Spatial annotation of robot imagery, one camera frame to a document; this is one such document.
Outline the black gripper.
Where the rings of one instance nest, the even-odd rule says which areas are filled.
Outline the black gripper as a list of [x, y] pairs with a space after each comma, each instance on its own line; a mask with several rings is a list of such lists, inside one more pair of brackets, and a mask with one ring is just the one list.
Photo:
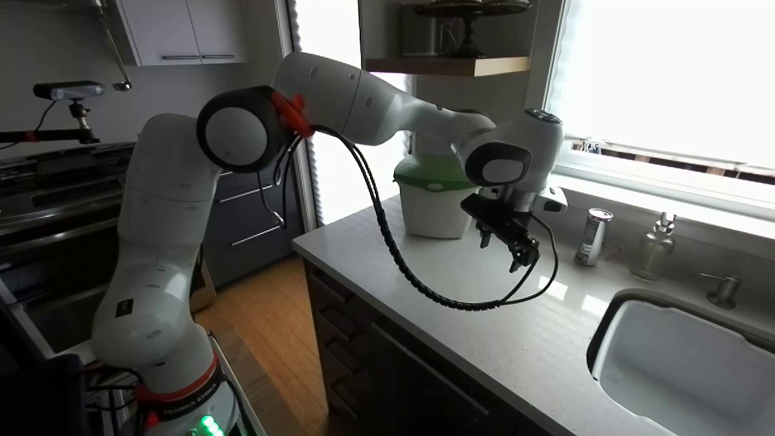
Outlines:
[[481, 249], [489, 248], [492, 240], [501, 240], [507, 248], [510, 274], [536, 261], [536, 244], [530, 243], [524, 214], [515, 214], [503, 202], [481, 193], [465, 197], [463, 211], [475, 220]]

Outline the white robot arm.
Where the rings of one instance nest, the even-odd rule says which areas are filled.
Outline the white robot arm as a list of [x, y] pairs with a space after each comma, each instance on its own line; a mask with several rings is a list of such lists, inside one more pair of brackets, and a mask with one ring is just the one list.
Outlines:
[[156, 114], [132, 148], [117, 211], [117, 257], [91, 317], [97, 361], [138, 376], [130, 436], [237, 436], [246, 407], [211, 334], [189, 308], [214, 182], [259, 171], [300, 141], [326, 132], [351, 153], [394, 132], [425, 132], [475, 186], [460, 209], [484, 243], [501, 240], [510, 269], [536, 264], [533, 206], [561, 146], [561, 120], [528, 108], [503, 123], [452, 112], [315, 54], [291, 54], [269, 85], [222, 93], [194, 116]]

